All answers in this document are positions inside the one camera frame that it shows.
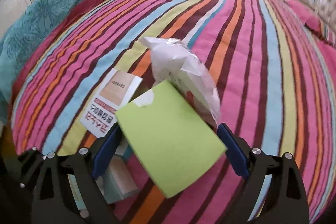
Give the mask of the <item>teal cartoon box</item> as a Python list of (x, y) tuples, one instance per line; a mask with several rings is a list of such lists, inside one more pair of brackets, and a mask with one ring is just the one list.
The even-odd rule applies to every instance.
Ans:
[(123, 138), (106, 172), (96, 180), (108, 204), (119, 202), (138, 192), (138, 187), (125, 164), (131, 152), (131, 147)]

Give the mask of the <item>plain lime green box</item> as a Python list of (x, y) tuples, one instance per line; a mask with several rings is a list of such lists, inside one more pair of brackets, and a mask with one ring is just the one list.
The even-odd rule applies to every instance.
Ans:
[(127, 142), (166, 198), (188, 188), (226, 151), (169, 81), (116, 111)]

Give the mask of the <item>white plastic bag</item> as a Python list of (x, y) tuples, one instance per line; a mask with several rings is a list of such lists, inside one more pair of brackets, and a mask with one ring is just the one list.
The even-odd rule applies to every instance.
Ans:
[(157, 84), (168, 80), (212, 128), (221, 118), (217, 87), (206, 66), (179, 39), (143, 37), (150, 50), (151, 70)]

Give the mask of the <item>white red text card box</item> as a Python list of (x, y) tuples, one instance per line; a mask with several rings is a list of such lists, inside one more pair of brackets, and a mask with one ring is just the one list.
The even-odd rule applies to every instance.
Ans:
[(117, 122), (115, 112), (131, 100), (141, 83), (141, 77), (112, 69), (85, 108), (81, 124), (95, 137), (104, 137)]

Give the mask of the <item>striped colourful bed sheet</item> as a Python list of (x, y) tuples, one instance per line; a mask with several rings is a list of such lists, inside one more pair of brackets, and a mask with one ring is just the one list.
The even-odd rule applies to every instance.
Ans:
[(128, 87), (169, 80), (214, 126), (291, 152), (312, 222), (335, 199), (335, 29), (297, 1), (38, 0), (9, 30), (17, 153), (69, 155)]

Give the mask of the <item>pink striped pillow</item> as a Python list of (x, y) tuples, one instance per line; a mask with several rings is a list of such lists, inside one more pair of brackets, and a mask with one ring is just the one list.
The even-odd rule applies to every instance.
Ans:
[(335, 81), (335, 48), (320, 39), (315, 40), (318, 57), (326, 64), (331, 78)]

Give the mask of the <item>far pink pillow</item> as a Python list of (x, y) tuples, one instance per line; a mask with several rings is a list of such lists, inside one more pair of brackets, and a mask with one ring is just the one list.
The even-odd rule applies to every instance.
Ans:
[(299, 17), (301, 23), (315, 36), (335, 48), (335, 31), (309, 7), (296, 0), (286, 0), (287, 5)]

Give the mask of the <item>teal patterned blanket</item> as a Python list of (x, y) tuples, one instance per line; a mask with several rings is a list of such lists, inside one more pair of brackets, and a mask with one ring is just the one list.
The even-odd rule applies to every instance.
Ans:
[(1, 38), (1, 122), (8, 122), (12, 86), (37, 47), (83, 0), (35, 0)]

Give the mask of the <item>tufted beige headboard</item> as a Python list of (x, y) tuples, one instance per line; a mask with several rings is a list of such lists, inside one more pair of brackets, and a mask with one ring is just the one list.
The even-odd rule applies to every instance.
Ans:
[(317, 14), (333, 29), (335, 30), (335, 9), (336, 0), (316, 0)]

